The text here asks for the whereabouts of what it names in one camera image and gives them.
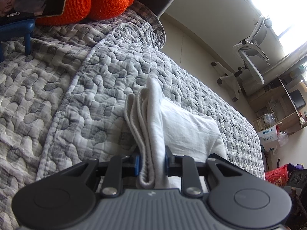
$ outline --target red gift box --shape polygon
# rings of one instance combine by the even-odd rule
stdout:
[[[265,173],[266,181],[279,187],[284,187],[289,179],[288,164]]]

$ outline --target bed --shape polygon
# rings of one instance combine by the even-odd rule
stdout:
[[[23,39],[3,44],[0,64],[0,228],[18,224],[11,200],[23,186],[82,160],[131,153],[124,120],[127,94],[148,77],[182,108],[212,116],[229,161],[264,176],[259,138],[251,124],[206,85],[160,52],[158,18],[135,2],[121,16],[61,27],[36,27],[33,52]]]

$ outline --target gray gripper base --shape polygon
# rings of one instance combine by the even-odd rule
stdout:
[[[199,199],[183,197],[178,189],[125,190],[101,200],[83,222],[66,230],[227,230]]]

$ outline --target bright window light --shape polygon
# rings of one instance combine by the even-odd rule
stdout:
[[[307,0],[251,0],[265,16],[270,17],[272,29],[278,36],[284,53],[293,52],[307,41]]]

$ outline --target folded white cloth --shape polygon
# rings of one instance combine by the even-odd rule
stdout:
[[[165,98],[157,79],[149,78],[146,88],[127,96],[125,119],[142,155],[138,184],[143,188],[181,187],[180,177],[165,175],[165,145],[173,154],[188,155],[198,162],[211,153],[226,158],[213,118],[194,115]]]

